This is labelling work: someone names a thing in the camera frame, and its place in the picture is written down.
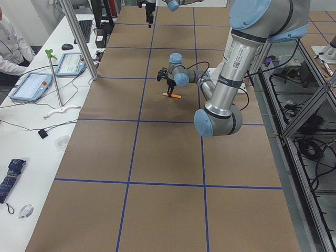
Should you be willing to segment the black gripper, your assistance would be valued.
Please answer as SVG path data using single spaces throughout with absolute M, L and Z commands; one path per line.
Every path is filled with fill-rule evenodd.
M 148 23 L 148 27 L 151 28 L 154 22 L 153 12 L 155 11 L 155 3 L 146 3 L 146 22 Z
M 172 97 L 173 91 L 174 91 L 174 87 L 176 86 L 176 83 L 175 83 L 175 81 L 173 79 L 167 79 L 166 83 L 167 83 L 167 85 L 169 87 L 168 90 L 167 90 L 167 95 L 169 97 Z

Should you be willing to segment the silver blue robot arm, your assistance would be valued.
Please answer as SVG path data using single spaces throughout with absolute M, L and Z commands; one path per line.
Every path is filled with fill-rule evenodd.
M 229 14 L 233 40 L 216 82 L 204 71 L 186 69 L 181 54 L 170 55 L 168 82 L 179 87 L 195 83 L 207 100 L 194 115 L 199 135 L 230 135 L 241 128 L 241 111 L 233 101 L 258 47 L 303 37 L 309 10 L 310 1 L 234 1 Z
M 189 5 L 189 4 L 193 4 L 196 2 L 202 2 L 202 1 L 163 0 L 163 2 L 167 5 L 170 11 L 174 12 L 182 5 Z M 152 0 L 137 1 L 137 5 L 138 5 L 138 8 L 142 8 L 142 6 L 145 6 L 146 22 L 148 24 L 148 28 L 151 28 L 154 22 L 153 13 L 156 10 L 156 1 L 152 1 Z

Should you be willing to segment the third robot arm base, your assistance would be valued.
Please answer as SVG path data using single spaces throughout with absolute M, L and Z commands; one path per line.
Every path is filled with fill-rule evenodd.
M 334 36 L 330 43 L 318 53 L 318 56 L 327 63 L 335 64 L 335 41 Z

